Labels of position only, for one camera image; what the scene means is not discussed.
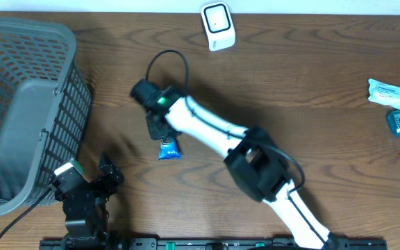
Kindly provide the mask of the blue Oreo cookie pack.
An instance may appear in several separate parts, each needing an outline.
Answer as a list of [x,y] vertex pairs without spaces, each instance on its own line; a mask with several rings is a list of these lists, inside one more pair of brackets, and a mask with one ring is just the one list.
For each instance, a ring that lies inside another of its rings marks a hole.
[[174,138],[167,137],[160,141],[160,152],[158,159],[159,160],[181,159],[181,153],[178,149],[178,145]]

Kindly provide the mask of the mint green wipes pack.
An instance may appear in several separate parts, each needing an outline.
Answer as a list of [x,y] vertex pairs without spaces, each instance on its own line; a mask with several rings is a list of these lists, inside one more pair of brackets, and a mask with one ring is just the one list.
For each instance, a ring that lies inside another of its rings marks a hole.
[[368,100],[400,110],[400,87],[370,78]]

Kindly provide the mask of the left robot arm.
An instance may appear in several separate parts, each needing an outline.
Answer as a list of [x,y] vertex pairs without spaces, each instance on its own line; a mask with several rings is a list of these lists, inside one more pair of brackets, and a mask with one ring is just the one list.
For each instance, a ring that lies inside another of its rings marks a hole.
[[66,236],[61,240],[43,240],[40,249],[126,249],[124,238],[109,231],[106,203],[124,182],[122,172],[106,153],[99,159],[101,174],[93,181],[83,177],[82,166],[69,159],[57,168],[50,184],[54,197],[62,203]]

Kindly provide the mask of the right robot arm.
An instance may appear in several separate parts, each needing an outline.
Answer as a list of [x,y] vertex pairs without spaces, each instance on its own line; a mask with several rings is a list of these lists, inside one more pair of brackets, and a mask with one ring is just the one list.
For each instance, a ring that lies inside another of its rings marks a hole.
[[288,167],[297,161],[281,151],[265,130],[232,124],[200,106],[176,88],[162,90],[144,79],[131,96],[144,108],[152,140],[184,133],[223,159],[235,184],[254,201],[267,204],[290,230],[298,247],[336,249],[339,242],[322,225],[298,191]]

